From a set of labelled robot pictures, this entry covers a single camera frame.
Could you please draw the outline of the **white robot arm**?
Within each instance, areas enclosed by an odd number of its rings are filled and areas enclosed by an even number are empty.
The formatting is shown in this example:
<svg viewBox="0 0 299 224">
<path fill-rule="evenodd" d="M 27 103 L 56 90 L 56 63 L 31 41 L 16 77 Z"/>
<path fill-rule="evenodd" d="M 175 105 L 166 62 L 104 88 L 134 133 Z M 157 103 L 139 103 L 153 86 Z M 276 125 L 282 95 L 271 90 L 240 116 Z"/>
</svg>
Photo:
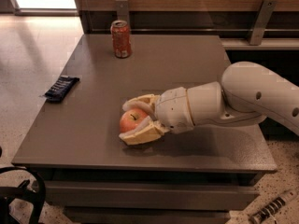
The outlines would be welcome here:
<svg viewBox="0 0 299 224">
<path fill-rule="evenodd" d="M 146 117 L 134 128 L 121 126 L 120 139 L 127 145 L 145 144 L 165 133 L 185 133 L 200 125 L 248 126 L 265 118 L 299 134 L 299 87 L 251 62 L 229 65 L 219 82 L 147 94 L 122 106 L 128 115 L 135 108 Z"/>
</svg>

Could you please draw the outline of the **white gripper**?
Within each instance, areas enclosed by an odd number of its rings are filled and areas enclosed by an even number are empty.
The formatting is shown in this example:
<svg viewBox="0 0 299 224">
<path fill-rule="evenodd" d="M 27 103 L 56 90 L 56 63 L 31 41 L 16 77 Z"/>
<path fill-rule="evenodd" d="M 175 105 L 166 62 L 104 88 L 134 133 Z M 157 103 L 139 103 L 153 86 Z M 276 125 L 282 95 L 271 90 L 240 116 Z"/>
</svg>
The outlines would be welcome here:
<svg viewBox="0 0 299 224">
<path fill-rule="evenodd" d="M 152 142 L 169 131 L 185 133 L 194 129 L 187 90 L 183 87 L 165 91 L 160 96 L 155 94 L 138 96 L 122 105 L 123 111 L 133 108 L 143 110 L 148 116 L 131 131 L 119 134 L 119 138 L 126 145 Z"/>
</svg>

